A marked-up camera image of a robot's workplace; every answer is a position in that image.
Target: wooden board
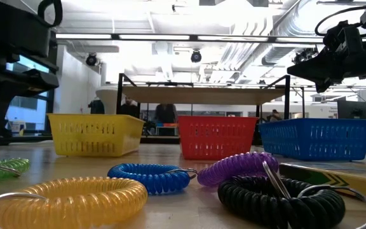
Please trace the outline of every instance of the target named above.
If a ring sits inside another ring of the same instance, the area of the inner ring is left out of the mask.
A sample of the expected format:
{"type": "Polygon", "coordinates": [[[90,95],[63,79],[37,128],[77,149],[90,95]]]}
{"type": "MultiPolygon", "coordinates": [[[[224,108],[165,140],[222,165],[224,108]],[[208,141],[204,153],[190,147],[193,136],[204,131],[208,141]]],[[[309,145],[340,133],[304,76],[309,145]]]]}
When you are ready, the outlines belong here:
{"type": "Polygon", "coordinates": [[[280,174],[311,184],[348,186],[366,195],[366,163],[363,162],[282,163],[280,174]]]}
{"type": "Polygon", "coordinates": [[[285,89],[123,87],[137,102],[160,104],[261,105],[285,94],[285,89]]]}

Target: blue coiled keychain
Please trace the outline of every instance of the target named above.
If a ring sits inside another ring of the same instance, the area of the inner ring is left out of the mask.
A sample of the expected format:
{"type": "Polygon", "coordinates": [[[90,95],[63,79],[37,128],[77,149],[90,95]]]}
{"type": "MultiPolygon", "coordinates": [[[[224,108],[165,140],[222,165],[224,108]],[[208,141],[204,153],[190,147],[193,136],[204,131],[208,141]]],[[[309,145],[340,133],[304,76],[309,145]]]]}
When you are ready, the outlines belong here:
{"type": "Polygon", "coordinates": [[[189,185],[192,178],[187,172],[197,173],[193,169],[181,169],[174,165],[151,165],[122,163],[108,171],[109,177],[129,178],[141,182],[148,193],[167,193],[179,191],[189,185]]]}

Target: table surface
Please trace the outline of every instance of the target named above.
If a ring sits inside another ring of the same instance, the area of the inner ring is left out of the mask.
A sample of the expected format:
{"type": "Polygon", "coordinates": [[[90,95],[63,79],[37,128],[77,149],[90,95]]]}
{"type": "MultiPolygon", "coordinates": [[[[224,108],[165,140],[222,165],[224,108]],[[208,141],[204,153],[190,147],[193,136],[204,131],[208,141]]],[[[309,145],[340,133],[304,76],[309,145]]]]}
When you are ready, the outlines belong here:
{"type": "MultiPolygon", "coordinates": [[[[0,159],[28,158],[30,169],[20,178],[0,181],[0,194],[52,179],[106,176],[119,163],[173,164],[200,170],[213,162],[184,160],[179,145],[141,144],[139,152],[120,158],[65,157],[55,154],[53,143],[14,144],[0,147],[0,159]]],[[[366,222],[366,204],[343,197],[347,212],[337,228],[356,228],[366,222]]],[[[262,228],[237,218],[222,207],[216,188],[205,188],[193,179],[182,193],[149,196],[143,211],[114,228],[262,228]]]]}

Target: black coiled keychain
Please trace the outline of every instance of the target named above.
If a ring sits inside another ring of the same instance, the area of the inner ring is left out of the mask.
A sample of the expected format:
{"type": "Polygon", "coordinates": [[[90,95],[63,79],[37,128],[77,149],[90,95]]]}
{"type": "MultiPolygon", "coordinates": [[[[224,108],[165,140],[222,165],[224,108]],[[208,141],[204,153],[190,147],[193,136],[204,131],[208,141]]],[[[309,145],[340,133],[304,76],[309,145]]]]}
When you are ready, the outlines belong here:
{"type": "Polygon", "coordinates": [[[344,200],[330,189],[349,190],[366,201],[365,196],[347,187],[273,179],[232,177],[220,184],[219,199],[231,212],[275,229],[288,228],[288,225],[293,229],[326,229],[339,224],[346,212],[344,200]]]}

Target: yellow coiled keychain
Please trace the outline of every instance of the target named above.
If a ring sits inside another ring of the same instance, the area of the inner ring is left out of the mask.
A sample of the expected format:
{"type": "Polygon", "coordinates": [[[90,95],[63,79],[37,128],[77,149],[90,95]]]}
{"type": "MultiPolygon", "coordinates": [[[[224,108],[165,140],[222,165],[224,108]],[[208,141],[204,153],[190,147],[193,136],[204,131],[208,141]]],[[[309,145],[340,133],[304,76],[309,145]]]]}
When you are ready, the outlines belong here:
{"type": "Polygon", "coordinates": [[[145,186],[131,179],[58,179],[0,195],[0,228],[113,225],[141,210],[146,200],[145,186]]]}

